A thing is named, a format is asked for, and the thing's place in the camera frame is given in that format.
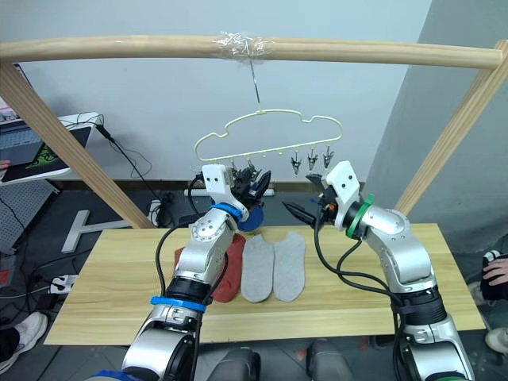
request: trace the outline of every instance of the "laptop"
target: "laptop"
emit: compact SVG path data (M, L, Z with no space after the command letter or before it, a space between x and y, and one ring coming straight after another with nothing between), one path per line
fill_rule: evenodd
M14 66L29 83L21 67L17 63ZM0 98L0 160L9 160L10 165L31 163L42 143L16 111Z

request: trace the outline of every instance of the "clear tape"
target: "clear tape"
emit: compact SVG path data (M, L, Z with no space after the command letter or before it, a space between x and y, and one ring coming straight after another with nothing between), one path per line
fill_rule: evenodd
M263 37L249 37L245 33L222 32L222 37L216 40L219 45L218 58L237 60L262 59L273 51L275 42Z

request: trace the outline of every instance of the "green ring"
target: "green ring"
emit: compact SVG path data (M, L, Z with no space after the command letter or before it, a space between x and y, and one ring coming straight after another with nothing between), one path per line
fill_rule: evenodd
M372 205L373 202L374 195L370 193L367 199L364 201L364 204L358 210L358 213L356 214L355 218L352 220L352 224L348 227L348 230L346 230L346 236L348 236L349 238L353 238L356 228L358 227L358 224L360 223L361 219L367 212L367 209Z

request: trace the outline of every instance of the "wooden table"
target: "wooden table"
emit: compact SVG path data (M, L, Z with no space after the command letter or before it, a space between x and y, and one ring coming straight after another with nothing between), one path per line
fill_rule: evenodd
M289 230L306 241L306 285L302 294L291 303L281 302L272 294L266 301L253 304L240 293L229 303L215 302L203 318L202 342L393 333L388 298L351 288L327 271L315 252L312 229L265 227L258 233L266 241L276 242ZM437 225L413 225L413 231L430 254L444 303L458 330L483 329L483 321ZM152 309L150 298L160 291L154 252L164 232L104 231L45 344L130 344ZM166 279L171 278L173 252L189 237L188 229L179 229L167 239L161 255ZM353 243L331 226L321 231L320 238L321 249L331 263L336 263ZM366 244L347 259L344 269L383 277L377 255Z

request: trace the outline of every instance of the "laptop screen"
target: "laptop screen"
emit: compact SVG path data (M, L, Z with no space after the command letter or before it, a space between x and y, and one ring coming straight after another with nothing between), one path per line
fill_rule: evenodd
M15 63L14 66L20 72L26 82L30 83L30 81L26 78L23 69L21 69L21 66L19 66L18 63ZM19 124L20 121L22 120L20 116L16 114L16 111L11 109L9 105L2 98L0 98L0 128Z

